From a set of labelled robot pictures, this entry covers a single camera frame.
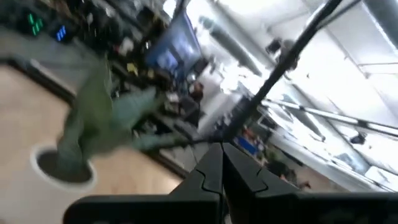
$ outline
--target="green plush toy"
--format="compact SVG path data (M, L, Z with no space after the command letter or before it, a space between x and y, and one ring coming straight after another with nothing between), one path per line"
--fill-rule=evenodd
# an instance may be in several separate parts
M111 98L112 81L108 66L96 68L76 96L57 143L58 166L77 172L97 154L118 146L153 151L187 140L178 133L135 137L132 129L164 104L166 97L155 88Z

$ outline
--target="black pole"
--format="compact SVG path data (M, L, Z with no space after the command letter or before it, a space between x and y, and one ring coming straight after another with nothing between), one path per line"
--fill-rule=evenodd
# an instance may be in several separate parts
M232 141L235 135L242 128L246 120L257 110L257 106L266 97L271 88L276 84L279 78L288 70L296 58L300 55L304 47L310 42L313 36L317 33L318 25L326 17L328 17L342 2L342 0L329 0L327 3L322 4L317 12L313 15L313 19L308 23L305 30L300 34L294 46L286 57L276 65L268 80L260 88L258 93L248 103L247 109L237 114L231 121L230 126L223 133L223 138L226 141Z

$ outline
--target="green light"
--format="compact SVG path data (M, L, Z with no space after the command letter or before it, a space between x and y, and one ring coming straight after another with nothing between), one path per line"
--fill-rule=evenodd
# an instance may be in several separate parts
M33 35L37 35L35 27L32 27L32 32L33 32Z
M29 22L30 22L31 25L33 25L33 23L34 23L32 14L29 14Z

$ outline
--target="computer monitor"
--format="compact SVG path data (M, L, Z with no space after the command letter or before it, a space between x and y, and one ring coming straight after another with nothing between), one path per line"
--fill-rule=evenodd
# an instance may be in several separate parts
M174 18L145 55L147 66L167 70L175 83L184 82L199 59L201 48L185 11Z

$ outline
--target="yellow object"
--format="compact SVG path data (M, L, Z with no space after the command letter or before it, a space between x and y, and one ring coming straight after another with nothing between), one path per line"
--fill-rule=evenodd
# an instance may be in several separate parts
M132 72L135 75L138 75L138 69L137 69L136 65L134 65L133 63L128 63L127 64L127 71L128 72Z
M154 74L154 71L153 71L152 69L150 69L150 70L148 71L148 77L149 77L150 79L155 78L155 74Z

